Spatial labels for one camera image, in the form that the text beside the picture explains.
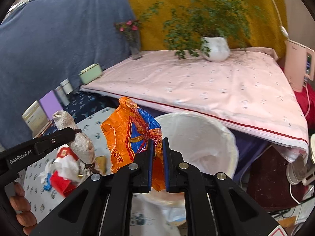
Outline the person's left hand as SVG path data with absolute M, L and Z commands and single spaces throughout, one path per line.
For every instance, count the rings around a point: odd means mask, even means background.
M 37 226 L 37 219 L 31 212 L 31 204 L 25 198 L 25 191 L 21 184 L 14 182 L 15 194 L 10 197 L 12 208 L 17 211 L 16 218 L 23 227 L 25 235 L 30 235 L 31 231 Z

